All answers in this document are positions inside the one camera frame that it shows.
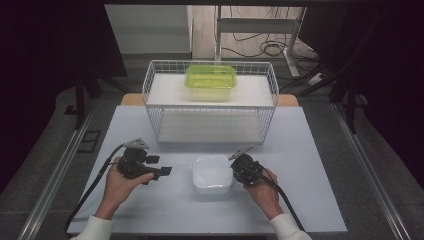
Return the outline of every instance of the green plastic container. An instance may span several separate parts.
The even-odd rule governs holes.
[[[223,101],[237,85],[236,70],[231,66],[193,65],[186,70],[185,86],[193,100]]]

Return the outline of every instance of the floor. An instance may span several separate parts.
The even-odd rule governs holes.
[[[201,13],[195,18],[199,24],[195,26],[193,58],[213,58],[213,32],[200,31],[201,29],[213,29],[213,7],[199,9]],[[249,10],[233,7],[233,14],[263,17],[267,9]],[[257,53],[258,45],[264,39],[253,39],[253,43],[238,46],[234,43],[232,34],[223,40],[223,46],[231,46],[245,55]],[[313,57],[314,52],[306,45],[298,41],[295,50],[303,56]],[[117,78],[119,82],[132,89],[141,92],[142,81],[147,69],[147,63],[153,59],[179,59],[180,55],[143,55],[123,56],[128,78]],[[223,58],[239,58],[233,52],[223,52]],[[284,59],[280,57],[270,58],[267,55],[257,59],[267,58],[272,62],[279,85],[285,86],[293,82]],[[314,67],[314,62],[302,65],[305,70]],[[100,99],[87,98],[87,104],[97,103],[92,119],[87,126],[87,131],[99,134],[97,144],[93,142],[78,145],[78,152],[73,156],[63,182],[52,200],[51,206],[41,225],[35,239],[67,239],[64,234],[64,223],[78,203],[83,193],[87,177],[91,172],[101,143],[107,132],[114,109],[120,104],[123,93],[107,83],[99,80],[103,95]],[[284,88],[287,93],[297,92],[308,87],[311,82],[303,81],[298,86]],[[380,203],[376,200],[374,192],[367,181],[365,174],[358,163],[358,158],[349,145],[348,137],[342,131],[332,106],[328,100],[331,90],[328,85],[308,96],[299,97],[299,104],[303,108],[323,165],[330,179],[340,211],[344,217],[347,233],[323,235],[311,233],[313,239],[395,239],[387,222]],[[21,167],[8,188],[0,196],[0,239],[16,239],[22,230],[26,220],[33,211],[33,207],[44,186],[62,154],[66,151],[68,143],[75,134],[75,116],[64,115],[68,105],[75,104],[74,89],[68,89],[57,97],[56,112],[53,114],[49,125],[40,137],[26,162]],[[416,183],[412,175],[406,169],[402,161],[388,146],[384,139],[368,122],[362,110],[356,112],[355,124],[357,134],[363,150],[372,163],[381,184],[394,203],[401,219],[410,233],[410,239],[424,239],[424,192]],[[136,236],[113,235],[112,239],[141,239]],[[149,239],[176,239],[175,237],[149,237]],[[261,237],[243,237],[240,239],[263,239]]]

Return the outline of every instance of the white sleeve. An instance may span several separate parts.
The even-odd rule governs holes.
[[[108,240],[114,222],[90,216],[82,232],[71,240]]]
[[[301,231],[290,214],[280,214],[270,220],[278,240],[311,240],[308,234]]]

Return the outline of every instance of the lime green lid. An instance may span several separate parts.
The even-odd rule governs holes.
[[[236,70],[231,66],[192,65],[186,70],[188,88],[231,89],[236,86]]]

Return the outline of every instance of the wire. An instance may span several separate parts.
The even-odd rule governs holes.
[[[85,201],[87,200],[88,196],[90,196],[91,192],[93,192],[94,188],[97,186],[97,184],[99,183],[100,179],[102,178],[103,174],[106,172],[106,169],[109,165],[114,164],[111,163],[111,160],[113,158],[113,156],[119,151],[119,149],[121,149],[125,144],[121,144],[119,145],[113,152],[112,154],[109,156],[108,159],[106,159],[105,163],[103,164],[102,168],[100,169],[99,173],[97,174],[96,179],[94,179],[93,183],[91,184],[91,186],[87,189],[87,191],[84,193],[83,197],[81,198],[81,200],[79,201],[77,207],[74,209],[74,211],[71,213],[71,215],[69,216],[68,220],[66,221],[65,224],[65,234],[69,237],[72,238],[73,236],[71,234],[68,234],[68,228],[69,225],[71,224],[72,220],[74,219],[75,215],[78,213],[78,211],[81,209],[82,205],[85,203]]]
[[[273,187],[274,189],[276,189],[276,190],[277,190],[277,192],[280,194],[280,196],[283,198],[284,202],[286,203],[287,208],[289,209],[290,213],[292,214],[293,219],[294,219],[294,221],[297,223],[297,226],[299,227],[299,229],[300,229],[300,230],[302,230],[302,231],[305,231],[305,229],[304,229],[304,228],[303,228],[303,226],[302,226],[302,223],[300,222],[299,218],[298,218],[298,217],[297,217],[297,215],[296,215],[296,212],[294,211],[293,207],[291,206],[290,201],[289,201],[289,199],[287,198],[287,195],[284,193],[283,189],[281,189],[281,187],[280,187],[280,186],[278,186],[278,184],[276,184],[276,183],[274,182],[274,180],[272,180],[271,176],[270,176],[270,178],[267,178],[267,177],[265,177],[265,176],[264,176],[264,175],[262,175],[262,174],[259,174],[259,173],[255,172],[255,171],[250,170],[249,168],[243,167],[243,169],[245,169],[245,170],[247,170],[247,171],[249,171],[249,172],[253,173],[256,177],[258,177],[258,178],[260,178],[260,179],[264,180],[264,181],[265,181],[265,182],[267,182],[269,185],[271,185],[271,187]]]

